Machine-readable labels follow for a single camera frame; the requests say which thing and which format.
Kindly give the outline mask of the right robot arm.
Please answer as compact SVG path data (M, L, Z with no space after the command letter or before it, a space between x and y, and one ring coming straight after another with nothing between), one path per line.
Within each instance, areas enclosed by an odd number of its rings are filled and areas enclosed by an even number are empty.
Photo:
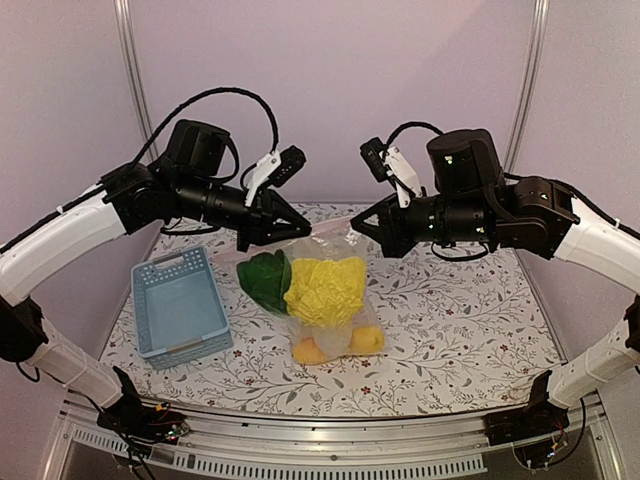
M391 139L373 138L360 154L378 182L394 193L355 216L351 225L375 241L387 258L421 243L449 248L476 242L486 253L521 249L639 288L639 235L604 213L575 187L501 167L484 129L436 131L427 143L435 176L428 195ZM538 375L525 406L486 415L491 445L549 434L568 426L570 407L584 395L639 364L639 308L574 360Z

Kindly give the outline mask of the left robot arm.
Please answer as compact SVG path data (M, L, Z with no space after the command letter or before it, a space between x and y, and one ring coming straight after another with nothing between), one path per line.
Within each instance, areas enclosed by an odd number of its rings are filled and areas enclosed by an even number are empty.
M101 427L147 444L176 443L189 430L184 415L146 406L123 370L92 358L45 318L32 291L86 253L157 221L189 218L208 233L232 230L240 251L311 231L278 192L304 166L301 149L272 143L253 165L220 175L223 156L237 151L226 130L185 120L179 110L162 127L171 136L156 160L135 157L105 174L1 248L2 359L84 395Z

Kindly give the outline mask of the orange mango toy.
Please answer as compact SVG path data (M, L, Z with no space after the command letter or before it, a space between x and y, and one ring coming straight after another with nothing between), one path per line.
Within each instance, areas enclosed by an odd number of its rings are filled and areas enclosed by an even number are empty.
M312 337L300 340L292 348L293 359L303 365L319 365L326 363L328 357L317 346Z

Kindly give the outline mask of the clear pink zip top bag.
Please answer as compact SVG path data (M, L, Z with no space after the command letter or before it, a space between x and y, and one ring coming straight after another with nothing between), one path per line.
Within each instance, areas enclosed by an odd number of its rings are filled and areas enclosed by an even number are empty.
M369 244L349 217L340 217L314 224L304 238L246 253L228 248L214 262L262 312L286 326L296 363L321 365L377 356L387 346L367 294Z

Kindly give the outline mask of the light blue plastic basket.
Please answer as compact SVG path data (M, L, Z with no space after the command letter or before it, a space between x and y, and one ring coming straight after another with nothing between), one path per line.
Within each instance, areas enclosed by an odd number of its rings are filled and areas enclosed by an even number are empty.
M136 349L162 371L233 347L207 252L195 246L132 268Z

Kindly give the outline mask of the yellow lemon toy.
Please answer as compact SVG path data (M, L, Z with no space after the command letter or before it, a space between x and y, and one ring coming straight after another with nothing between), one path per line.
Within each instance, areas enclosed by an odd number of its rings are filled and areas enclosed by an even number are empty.
M352 330L350 352L356 355L371 355L385 347L382 329L375 325L358 326Z

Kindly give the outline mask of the yellow napa cabbage toy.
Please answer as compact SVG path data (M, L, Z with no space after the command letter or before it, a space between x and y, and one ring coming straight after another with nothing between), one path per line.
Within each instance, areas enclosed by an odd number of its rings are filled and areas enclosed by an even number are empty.
M367 266L360 257L298 258L284 299L288 314L305 326L341 328L364 308Z

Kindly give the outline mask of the green bok choy toy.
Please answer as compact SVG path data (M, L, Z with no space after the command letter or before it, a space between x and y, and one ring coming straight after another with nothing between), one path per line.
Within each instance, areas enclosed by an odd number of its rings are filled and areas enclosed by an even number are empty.
M291 263L281 249L262 252L236 265L239 285L246 295L267 312L287 316L284 295L292 280Z

